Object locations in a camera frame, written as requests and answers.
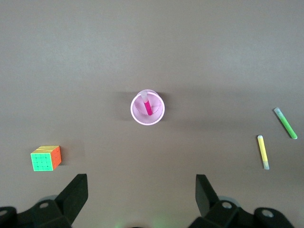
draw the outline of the paper cup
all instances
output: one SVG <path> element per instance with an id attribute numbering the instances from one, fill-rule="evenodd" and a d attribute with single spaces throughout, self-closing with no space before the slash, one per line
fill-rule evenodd
<path id="1" fill-rule="evenodd" d="M 165 104 L 161 97 L 153 90 L 145 89 L 153 114 L 148 115 L 140 91 L 131 102 L 131 114 L 142 125 L 153 125 L 159 122 L 165 113 Z"/>

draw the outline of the orange cube face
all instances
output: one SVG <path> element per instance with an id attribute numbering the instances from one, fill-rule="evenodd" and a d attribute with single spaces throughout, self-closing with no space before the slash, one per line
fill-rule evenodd
<path id="1" fill-rule="evenodd" d="M 30 155 L 34 171 L 53 171 L 61 163 L 60 146 L 40 146 Z"/>
<path id="2" fill-rule="evenodd" d="M 58 146 L 55 150 L 52 151 L 51 159 L 52 159 L 53 169 L 55 169 L 61 163 L 60 146 Z"/>

